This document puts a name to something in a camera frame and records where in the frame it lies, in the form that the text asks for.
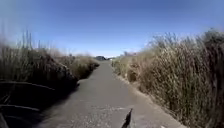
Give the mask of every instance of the dry grass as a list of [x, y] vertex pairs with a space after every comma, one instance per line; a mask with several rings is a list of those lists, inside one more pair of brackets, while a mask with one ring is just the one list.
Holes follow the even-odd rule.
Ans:
[[224, 127], [224, 34], [209, 31], [195, 39], [157, 38], [135, 56], [113, 66], [140, 90], [152, 94], [183, 124]]
[[98, 63], [91, 56], [63, 56], [58, 50], [34, 49], [31, 38], [21, 44], [13, 48], [0, 42], [0, 114], [32, 124], [35, 117], [28, 116], [33, 114], [29, 109], [41, 112], [64, 98]]

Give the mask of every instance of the blue sky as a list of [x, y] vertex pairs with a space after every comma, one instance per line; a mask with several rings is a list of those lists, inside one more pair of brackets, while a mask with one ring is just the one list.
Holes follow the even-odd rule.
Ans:
[[223, 0], [0, 0], [0, 23], [12, 39], [24, 30], [63, 51], [116, 56], [152, 36], [224, 28]]

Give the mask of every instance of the brown grass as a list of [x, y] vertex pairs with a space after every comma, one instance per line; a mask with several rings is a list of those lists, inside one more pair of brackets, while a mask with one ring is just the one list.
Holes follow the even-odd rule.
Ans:
[[[18, 47], [0, 42], [0, 114], [33, 124], [33, 110], [42, 112], [67, 96], [98, 63], [91, 56], [63, 56], [58, 50], [33, 48], [28, 37]], [[8, 125], [31, 127], [15, 122]]]
[[157, 38], [137, 55], [113, 62], [115, 72], [140, 83], [183, 124], [224, 127], [224, 34], [209, 31], [197, 38]]

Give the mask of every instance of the asphalt path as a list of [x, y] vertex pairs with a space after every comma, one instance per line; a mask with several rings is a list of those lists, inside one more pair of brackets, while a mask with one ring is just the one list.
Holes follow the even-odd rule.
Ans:
[[47, 110], [38, 128], [121, 128], [133, 108], [131, 128], [182, 128], [131, 85], [120, 80], [110, 62], [101, 62], [77, 91], [61, 104]]

